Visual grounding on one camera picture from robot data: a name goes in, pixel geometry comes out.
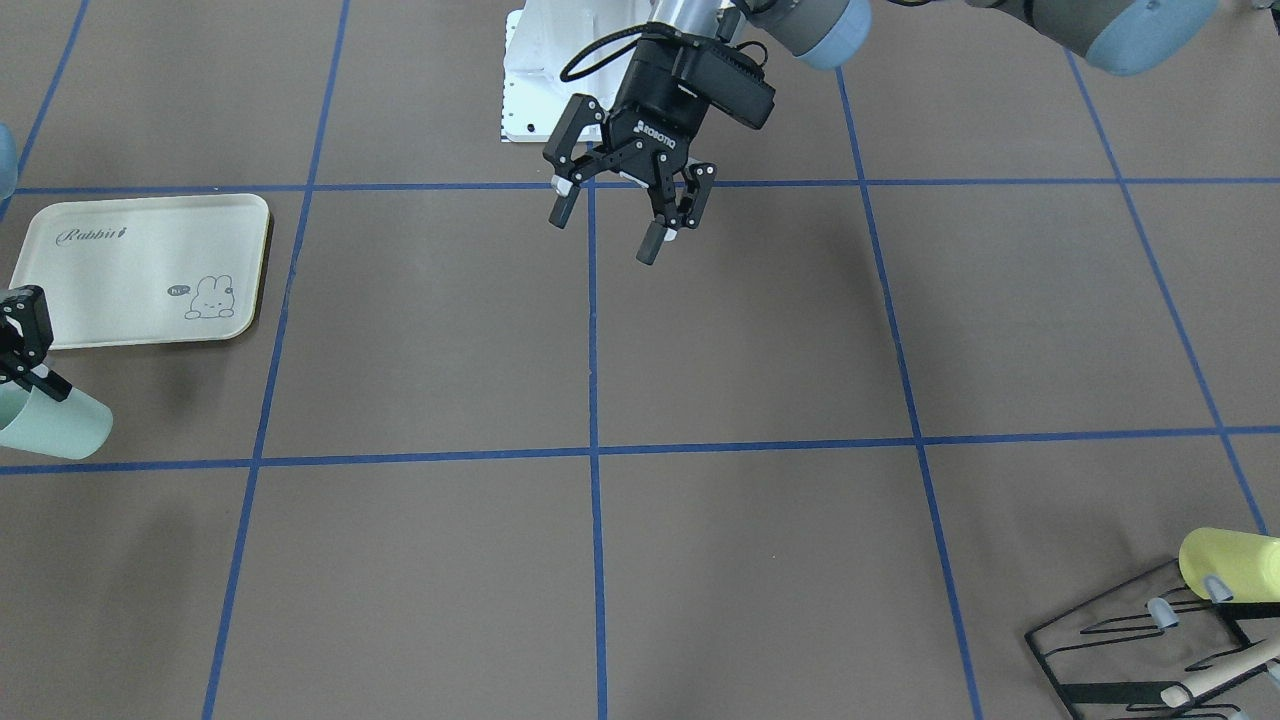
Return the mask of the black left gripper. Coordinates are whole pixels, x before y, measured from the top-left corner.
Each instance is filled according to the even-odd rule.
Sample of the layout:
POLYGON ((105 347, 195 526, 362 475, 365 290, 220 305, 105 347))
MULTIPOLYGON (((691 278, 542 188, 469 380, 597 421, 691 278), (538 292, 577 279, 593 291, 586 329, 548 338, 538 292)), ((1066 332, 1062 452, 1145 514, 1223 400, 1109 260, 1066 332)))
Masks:
POLYGON ((692 35, 643 35, 611 109, 586 94, 573 94, 545 142, 556 193, 548 220, 566 229, 582 183, 605 172, 641 184, 654 217, 636 260, 652 266, 673 241, 680 217, 700 217, 716 181, 716 168, 692 161, 690 147, 710 104, 680 87, 672 69, 681 47, 709 44, 692 35))

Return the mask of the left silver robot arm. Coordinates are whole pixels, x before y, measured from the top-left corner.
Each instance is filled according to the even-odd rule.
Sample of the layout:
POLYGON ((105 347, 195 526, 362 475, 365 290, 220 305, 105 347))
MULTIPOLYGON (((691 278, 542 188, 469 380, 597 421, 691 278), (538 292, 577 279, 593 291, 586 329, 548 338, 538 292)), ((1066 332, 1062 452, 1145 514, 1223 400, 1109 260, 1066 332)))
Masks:
POLYGON ((575 91, 548 131, 549 223, 564 228, 584 191, 603 176, 640 188, 646 225, 636 259, 653 264, 685 231, 703 225, 717 161, 696 155, 712 114, 748 129, 774 115, 780 92, 771 51, 818 72, 842 70, 864 49, 887 47, 874 23, 888 14, 931 19, 925 41, 957 19, 1025 33, 1116 77, 1155 69, 1183 50, 1219 12, 1216 1, 653 1, 643 18, 607 31, 563 60, 557 79, 573 83, 623 63, 612 99, 575 91))

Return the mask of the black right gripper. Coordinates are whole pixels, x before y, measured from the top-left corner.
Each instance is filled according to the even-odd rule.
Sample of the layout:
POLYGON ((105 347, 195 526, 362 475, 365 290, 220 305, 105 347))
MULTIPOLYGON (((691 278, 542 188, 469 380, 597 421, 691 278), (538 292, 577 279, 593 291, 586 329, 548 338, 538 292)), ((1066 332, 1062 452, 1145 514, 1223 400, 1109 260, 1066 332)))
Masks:
POLYGON ((73 384, 44 365, 52 343, 44 290, 36 284, 4 290, 1 315, 1 383, 17 383, 54 402, 68 400, 73 384))

